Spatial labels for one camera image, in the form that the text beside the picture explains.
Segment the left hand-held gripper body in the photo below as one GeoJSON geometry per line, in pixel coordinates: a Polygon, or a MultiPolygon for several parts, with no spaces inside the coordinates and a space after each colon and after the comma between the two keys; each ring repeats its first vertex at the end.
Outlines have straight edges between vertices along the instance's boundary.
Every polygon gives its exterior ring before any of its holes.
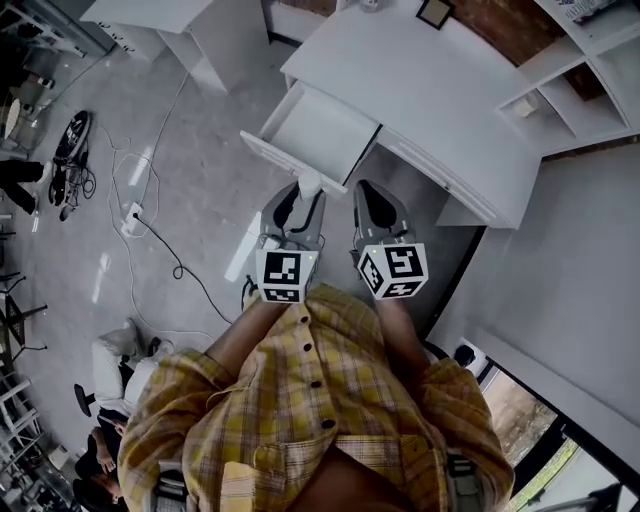
{"type": "MultiPolygon", "coordinates": [[[[299,182],[298,185],[300,193],[294,208],[300,199],[310,200],[316,195],[324,195],[326,198],[322,189],[303,190],[299,182]]],[[[295,216],[294,209],[287,221],[275,221],[277,194],[261,212],[259,247],[255,253],[257,286],[261,298],[266,302],[302,303],[323,248],[321,229],[319,233],[291,232],[290,222],[295,216]]]]}

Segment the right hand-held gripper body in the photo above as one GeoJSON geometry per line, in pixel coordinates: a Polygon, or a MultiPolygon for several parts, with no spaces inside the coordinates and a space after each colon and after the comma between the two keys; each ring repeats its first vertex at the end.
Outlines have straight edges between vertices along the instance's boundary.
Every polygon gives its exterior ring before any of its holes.
{"type": "Polygon", "coordinates": [[[429,279],[426,251],[405,206],[382,186],[375,197],[353,194],[356,270],[376,300],[415,296],[429,279]]]}

